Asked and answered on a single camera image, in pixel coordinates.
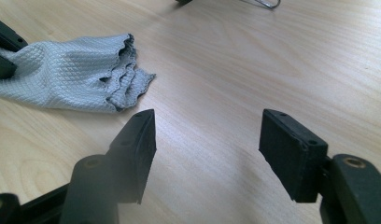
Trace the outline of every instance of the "wood grain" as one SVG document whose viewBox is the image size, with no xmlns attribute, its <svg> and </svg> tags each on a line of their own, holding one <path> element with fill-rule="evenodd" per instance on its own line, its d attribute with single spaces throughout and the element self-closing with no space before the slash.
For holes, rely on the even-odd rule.
<svg viewBox="0 0 381 224">
<path fill-rule="evenodd" d="M 141 205 L 121 223 L 320 223 L 258 151 L 261 112 L 284 111 L 381 172 L 381 1 L 0 1 L 29 43 L 132 33 L 157 74 L 117 115 L 41 109 L 0 98 L 0 192 L 26 203 L 105 153 L 137 111 L 154 108 L 158 152 Z"/>
</svg>

